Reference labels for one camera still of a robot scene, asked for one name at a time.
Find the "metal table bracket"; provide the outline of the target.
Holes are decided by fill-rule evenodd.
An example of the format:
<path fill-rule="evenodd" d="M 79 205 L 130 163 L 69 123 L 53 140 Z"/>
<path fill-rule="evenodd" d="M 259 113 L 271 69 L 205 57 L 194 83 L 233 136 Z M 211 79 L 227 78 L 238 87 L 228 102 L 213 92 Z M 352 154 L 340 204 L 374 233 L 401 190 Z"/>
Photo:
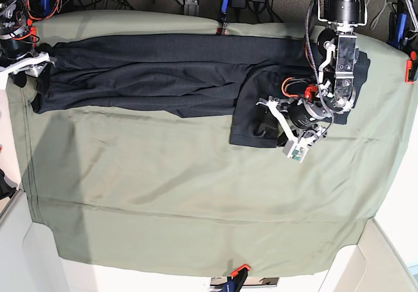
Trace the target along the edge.
<path fill-rule="evenodd" d="M 199 8 L 199 0 L 184 0 L 184 15 L 198 16 Z"/>

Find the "dark navy long-sleeve T-shirt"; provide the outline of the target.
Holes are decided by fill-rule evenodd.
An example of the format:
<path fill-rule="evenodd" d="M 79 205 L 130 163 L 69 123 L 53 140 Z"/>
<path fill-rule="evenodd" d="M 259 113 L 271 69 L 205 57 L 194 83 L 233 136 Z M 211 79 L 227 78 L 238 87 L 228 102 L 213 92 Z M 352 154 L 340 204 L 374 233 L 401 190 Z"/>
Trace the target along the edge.
<path fill-rule="evenodd" d="M 222 35 L 112 35 L 52 46 L 37 80 L 37 114 L 82 106 L 238 118 L 252 131 L 264 67 L 312 77 L 295 39 Z"/>

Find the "orange black clamp top-left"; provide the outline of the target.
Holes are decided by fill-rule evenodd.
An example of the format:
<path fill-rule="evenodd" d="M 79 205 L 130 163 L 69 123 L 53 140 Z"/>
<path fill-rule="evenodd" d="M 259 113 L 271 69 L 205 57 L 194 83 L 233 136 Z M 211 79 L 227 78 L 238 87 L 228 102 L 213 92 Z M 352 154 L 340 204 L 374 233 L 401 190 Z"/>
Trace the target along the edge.
<path fill-rule="evenodd" d="M 27 19 L 27 27 L 29 28 L 29 38 L 32 40 L 33 43 L 36 43 L 36 27 L 33 25 L 33 21 L 30 18 Z"/>

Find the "blue handled clamp top-right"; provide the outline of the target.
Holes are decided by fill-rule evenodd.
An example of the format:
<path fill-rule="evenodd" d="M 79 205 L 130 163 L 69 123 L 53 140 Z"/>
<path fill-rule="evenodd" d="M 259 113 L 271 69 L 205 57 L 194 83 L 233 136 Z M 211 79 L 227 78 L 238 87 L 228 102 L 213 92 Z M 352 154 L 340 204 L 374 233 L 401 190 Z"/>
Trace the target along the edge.
<path fill-rule="evenodd" d="M 405 13 L 392 12 L 389 15 L 389 37 L 387 44 L 398 50 L 402 47 L 407 17 Z"/>

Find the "green table cloth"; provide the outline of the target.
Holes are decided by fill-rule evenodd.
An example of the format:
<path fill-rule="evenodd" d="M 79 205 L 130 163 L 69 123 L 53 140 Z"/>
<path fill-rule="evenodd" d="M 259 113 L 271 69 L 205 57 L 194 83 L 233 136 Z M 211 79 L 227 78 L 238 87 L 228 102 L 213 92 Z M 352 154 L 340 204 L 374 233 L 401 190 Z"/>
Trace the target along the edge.
<path fill-rule="evenodd" d="M 34 89 L 7 86 L 33 220 L 81 263 L 219 276 L 314 274 L 356 244 L 406 153 L 417 86 L 407 55 L 360 35 L 368 78 L 346 125 L 304 161 L 229 144 L 231 118 L 84 107 L 35 114 Z"/>

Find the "orange blue clamp bottom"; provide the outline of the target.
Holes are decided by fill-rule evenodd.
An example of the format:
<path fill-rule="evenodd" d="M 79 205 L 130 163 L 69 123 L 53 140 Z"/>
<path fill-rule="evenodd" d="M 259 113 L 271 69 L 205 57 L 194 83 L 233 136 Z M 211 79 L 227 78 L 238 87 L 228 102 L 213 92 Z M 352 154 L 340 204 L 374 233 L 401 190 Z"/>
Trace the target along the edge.
<path fill-rule="evenodd" d="M 233 270 L 230 276 L 227 277 L 227 281 L 222 285 L 221 292 L 239 292 L 244 286 L 244 283 L 248 277 L 248 272 L 251 267 L 248 264 L 243 264 L 240 267 Z"/>

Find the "blue handled clamp top-centre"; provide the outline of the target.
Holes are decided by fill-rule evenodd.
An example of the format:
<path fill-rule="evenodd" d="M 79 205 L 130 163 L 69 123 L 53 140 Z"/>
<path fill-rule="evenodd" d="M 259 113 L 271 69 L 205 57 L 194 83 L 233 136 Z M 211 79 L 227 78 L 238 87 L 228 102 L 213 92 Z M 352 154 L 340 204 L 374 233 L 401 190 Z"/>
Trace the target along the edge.
<path fill-rule="evenodd" d="M 229 0 L 221 0 L 221 4 L 219 7 L 219 14 L 218 14 L 218 28 L 216 31 L 216 35 L 225 35 L 227 30 L 227 9 L 228 9 Z"/>

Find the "black object left edge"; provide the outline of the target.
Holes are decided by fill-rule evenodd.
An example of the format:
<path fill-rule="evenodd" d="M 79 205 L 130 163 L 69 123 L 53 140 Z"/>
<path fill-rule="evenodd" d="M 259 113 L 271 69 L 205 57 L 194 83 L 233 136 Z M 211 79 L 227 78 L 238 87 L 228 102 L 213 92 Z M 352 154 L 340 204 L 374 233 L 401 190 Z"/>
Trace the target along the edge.
<path fill-rule="evenodd" d="M 16 192 L 17 189 L 6 182 L 5 173 L 0 170 L 0 199 L 11 198 Z"/>

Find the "orange black clamp right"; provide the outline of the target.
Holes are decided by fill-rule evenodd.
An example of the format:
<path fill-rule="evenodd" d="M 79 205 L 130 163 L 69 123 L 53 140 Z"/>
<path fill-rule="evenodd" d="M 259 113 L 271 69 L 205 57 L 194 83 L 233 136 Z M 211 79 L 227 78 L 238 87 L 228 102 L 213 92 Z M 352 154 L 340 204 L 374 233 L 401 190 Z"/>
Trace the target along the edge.
<path fill-rule="evenodd" d="M 409 59 L 406 61 L 406 71 L 404 81 L 407 84 L 414 84 L 417 81 L 418 72 L 418 59 L 417 52 L 412 51 L 410 53 Z"/>

